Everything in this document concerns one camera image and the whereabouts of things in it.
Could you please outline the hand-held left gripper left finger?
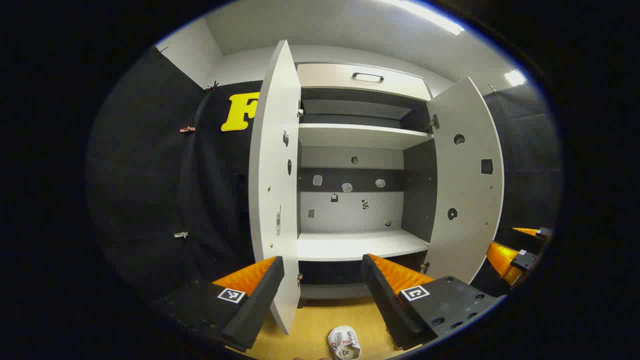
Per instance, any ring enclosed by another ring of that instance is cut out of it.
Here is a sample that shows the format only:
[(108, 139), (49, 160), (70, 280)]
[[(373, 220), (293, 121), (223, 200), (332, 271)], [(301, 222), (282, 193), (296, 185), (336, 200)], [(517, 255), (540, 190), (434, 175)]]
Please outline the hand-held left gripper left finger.
[(151, 306), (203, 344), (244, 352), (256, 342), (284, 275), (282, 256), (272, 256), (213, 282), (191, 281)]

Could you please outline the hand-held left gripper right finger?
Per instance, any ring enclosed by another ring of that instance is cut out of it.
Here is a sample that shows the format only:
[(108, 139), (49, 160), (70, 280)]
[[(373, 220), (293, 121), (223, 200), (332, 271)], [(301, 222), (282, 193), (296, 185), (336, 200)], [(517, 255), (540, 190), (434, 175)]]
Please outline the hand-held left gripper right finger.
[(449, 337), (501, 302), (455, 276), (430, 278), (373, 254), (363, 255), (361, 277), (401, 350)]

